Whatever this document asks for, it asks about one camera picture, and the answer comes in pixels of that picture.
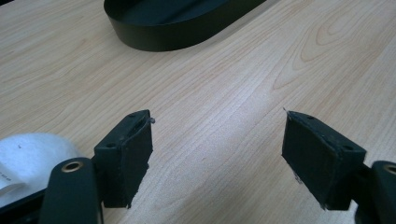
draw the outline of black object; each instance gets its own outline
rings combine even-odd
[[[396,220],[396,163],[364,163],[366,150],[312,116],[288,111],[282,156],[323,208],[358,205],[357,223]]]
[[[265,0],[105,0],[119,39],[142,50],[183,49],[207,40]]]
[[[152,152],[148,110],[125,117],[89,160],[61,162],[47,189],[0,209],[1,223],[103,223],[105,207],[130,207]]]

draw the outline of white tag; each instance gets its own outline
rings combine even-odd
[[[19,188],[22,185],[23,182],[0,162],[0,196]]]

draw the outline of light wood surface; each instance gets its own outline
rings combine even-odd
[[[281,157],[285,107],[396,161],[396,1],[271,0],[197,46],[122,44],[98,0],[0,7],[0,138],[57,133],[91,157],[150,109],[154,152],[106,223],[354,223],[323,211]]]

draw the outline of black tray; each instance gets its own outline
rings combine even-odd
[[[106,0],[120,40],[142,50],[184,49],[215,35],[265,0]]]

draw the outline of white plush toy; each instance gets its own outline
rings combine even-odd
[[[0,140],[0,208],[47,187],[58,163],[80,157],[52,133],[24,133]]]

